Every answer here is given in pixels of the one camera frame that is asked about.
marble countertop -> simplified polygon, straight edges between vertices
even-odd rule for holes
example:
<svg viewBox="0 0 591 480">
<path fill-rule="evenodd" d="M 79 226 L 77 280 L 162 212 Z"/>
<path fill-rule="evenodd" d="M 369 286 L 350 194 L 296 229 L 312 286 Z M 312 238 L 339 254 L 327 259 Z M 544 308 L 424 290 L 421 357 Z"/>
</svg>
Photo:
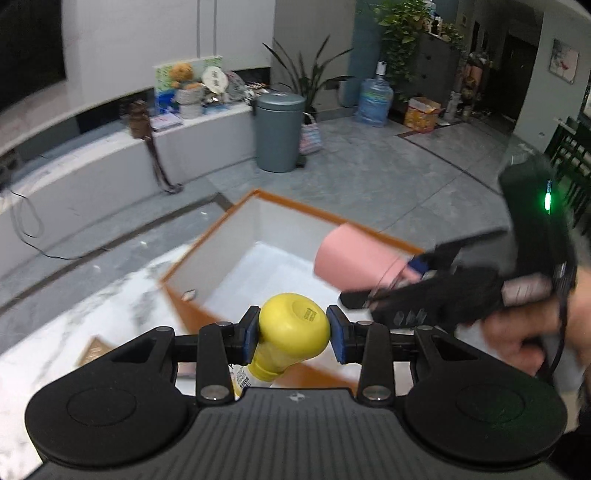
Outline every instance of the marble countertop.
<svg viewBox="0 0 591 480">
<path fill-rule="evenodd" d="M 160 325 L 173 327 L 177 335 L 187 333 L 158 285 L 163 270 L 187 249 L 177 247 L 116 280 L 0 356 L 2 480 L 25 478 L 41 464 L 25 429 L 27 403 L 40 388 L 76 368 L 92 337 L 121 345 Z"/>
</svg>

gray trash can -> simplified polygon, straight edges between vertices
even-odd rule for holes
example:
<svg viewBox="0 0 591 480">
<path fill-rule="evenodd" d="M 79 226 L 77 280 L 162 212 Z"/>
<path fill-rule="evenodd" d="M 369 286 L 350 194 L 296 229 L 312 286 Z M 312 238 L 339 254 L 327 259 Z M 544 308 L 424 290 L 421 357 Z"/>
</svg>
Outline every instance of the gray trash can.
<svg viewBox="0 0 591 480">
<path fill-rule="evenodd" d="M 256 163 L 266 171 L 296 167 L 306 100 L 294 93 L 266 93 L 256 102 Z"/>
</svg>

black cable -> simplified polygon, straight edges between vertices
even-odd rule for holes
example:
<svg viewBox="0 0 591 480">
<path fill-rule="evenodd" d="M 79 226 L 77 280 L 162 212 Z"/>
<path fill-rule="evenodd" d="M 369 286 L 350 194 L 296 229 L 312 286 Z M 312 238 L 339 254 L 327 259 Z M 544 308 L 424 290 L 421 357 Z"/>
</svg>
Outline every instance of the black cable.
<svg viewBox="0 0 591 480">
<path fill-rule="evenodd" d="M 39 222 L 40 228 L 41 228 L 41 233 L 43 233 L 44 231 L 44 227 L 43 227 L 43 222 L 41 221 L 41 218 L 39 217 L 39 215 L 37 214 L 37 211 L 32 203 L 32 201 L 20 194 L 20 193 L 16 193 L 13 192 L 12 189 L 10 187 L 7 188 L 9 193 L 7 195 L 7 200 L 8 200 L 8 210 L 10 212 L 10 218 L 12 221 L 12 228 L 14 230 L 14 233 L 16 234 L 16 236 L 18 237 L 18 239 L 24 243 L 25 245 L 28 245 L 31 248 L 34 248 L 35 250 L 37 250 L 41 255 L 43 255 L 44 257 L 47 258 L 54 258 L 56 260 L 66 260 L 66 261 L 75 261 L 75 260 L 80 260 L 81 258 L 84 258 L 87 254 L 83 254 L 83 255 L 78 255 L 77 257 L 61 257 L 59 255 L 49 255 L 47 253 L 45 253 L 41 248 L 33 245 L 32 243 L 28 242 L 27 239 L 24 238 L 24 235 L 30 237 L 30 238 L 37 238 L 37 236 L 33 236 L 33 235 L 29 235 L 28 233 L 24 232 L 22 229 L 22 222 L 19 222 L 18 218 L 17 218 L 17 213 L 16 213 L 16 208 L 14 206 L 14 204 L 12 203 L 12 197 L 11 194 L 16 195 L 17 197 L 20 197 L 22 199 L 24 199 L 25 201 L 27 201 L 31 207 L 31 211 L 34 212 L 33 215 L 35 216 L 35 218 L 37 219 L 37 221 Z"/>
<path fill-rule="evenodd" d="M 559 267 L 554 278 L 554 289 L 558 297 L 558 320 L 560 321 L 560 331 L 558 333 L 558 348 L 552 363 L 548 367 L 548 380 L 552 379 L 552 375 L 556 367 L 560 363 L 562 354 L 564 352 L 564 344 L 566 343 L 566 326 L 569 319 L 569 294 L 575 284 L 577 276 L 576 264 L 570 265 L 570 262 L 565 262 Z"/>
<path fill-rule="evenodd" d="M 33 214 L 33 217 L 35 217 L 35 220 L 37 221 L 37 225 L 39 226 L 37 233 L 35 233 L 33 235 L 33 234 L 27 233 L 25 231 L 25 229 L 22 225 L 22 221 L 20 221 L 20 222 L 18 222 L 19 231 L 21 231 L 24 235 L 26 235 L 29 238 L 39 238 L 41 235 L 43 235 L 43 232 L 45 232 L 45 226 L 43 225 L 43 222 L 41 221 L 41 218 L 39 217 L 39 214 L 37 213 L 37 210 L 36 210 L 35 206 L 33 205 L 32 201 L 28 197 L 25 197 L 24 195 L 21 195 L 20 193 L 14 192 L 10 187 L 8 188 L 8 190 L 13 195 L 16 195 L 17 197 L 20 197 L 23 199 L 23 202 L 21 202 L 19 204 L 19 207 L 20 207 L 19 211 L 18 211 L 19 217 L 22 219 L 22 206 L 26 202 L 27 205 L 29 206 L 29 208 L 31 209 L 31 213 Z"/>
</svg>

pink cup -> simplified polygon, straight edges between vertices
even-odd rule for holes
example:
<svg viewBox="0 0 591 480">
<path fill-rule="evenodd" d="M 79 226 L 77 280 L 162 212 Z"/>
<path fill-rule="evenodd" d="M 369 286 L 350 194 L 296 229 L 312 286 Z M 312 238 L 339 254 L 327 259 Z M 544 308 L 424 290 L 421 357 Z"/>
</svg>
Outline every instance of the pink cup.
<svg viewBox="0 0 591 480">
<path fill-rule="evenodd" d="M 323 240 L 314 273 L 339 290 L 392 287 L 400 280 L 416 283 L 421 275 L 388 245 L 344 223 Z"/>
</svg>

screw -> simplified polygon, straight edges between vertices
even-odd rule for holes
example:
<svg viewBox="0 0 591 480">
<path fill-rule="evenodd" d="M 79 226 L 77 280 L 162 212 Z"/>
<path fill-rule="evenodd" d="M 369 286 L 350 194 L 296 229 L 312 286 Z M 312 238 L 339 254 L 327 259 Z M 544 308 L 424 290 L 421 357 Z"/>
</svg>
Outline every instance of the screw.
<svg viewBox="0 0 591 480">
<path fill-rule="evenodd" d="M 230 391 L 223 385 L 208 385 L 201 389 L 201 396 L 206 400 L 223 400 Z"/>
<path fill-rule="evenodd" d="M 363 389 L 363 396 L 368 400 L 381 401 L 387 400 L 392 395 L 389 388 L 383 385 L 371 385 Z"/>
</svg>

